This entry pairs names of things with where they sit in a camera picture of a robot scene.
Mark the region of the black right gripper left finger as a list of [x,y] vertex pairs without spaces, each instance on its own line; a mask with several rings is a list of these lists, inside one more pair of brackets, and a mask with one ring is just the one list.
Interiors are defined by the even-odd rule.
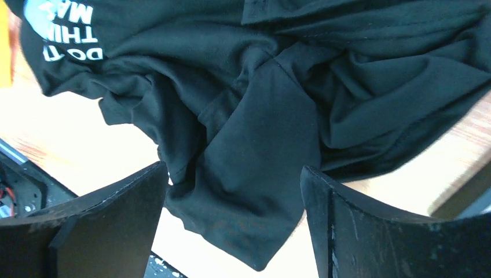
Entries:
[[94,192],[1,221],[2,277],[143,277],[166,193],[156,162]]

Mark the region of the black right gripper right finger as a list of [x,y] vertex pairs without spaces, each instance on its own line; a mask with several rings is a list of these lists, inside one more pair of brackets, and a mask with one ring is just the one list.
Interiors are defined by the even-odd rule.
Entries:
[[320,277],[489,277],[490,214],[442,220],[306,166],[301,192]]

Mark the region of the black printed t-shirt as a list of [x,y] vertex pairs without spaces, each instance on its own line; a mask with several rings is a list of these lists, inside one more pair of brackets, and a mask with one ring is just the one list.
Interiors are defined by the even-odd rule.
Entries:
[[490,90],[489,1],[7,1],[42,93],[157,145],[186,230],[264,270],[342,182],[423,152]]

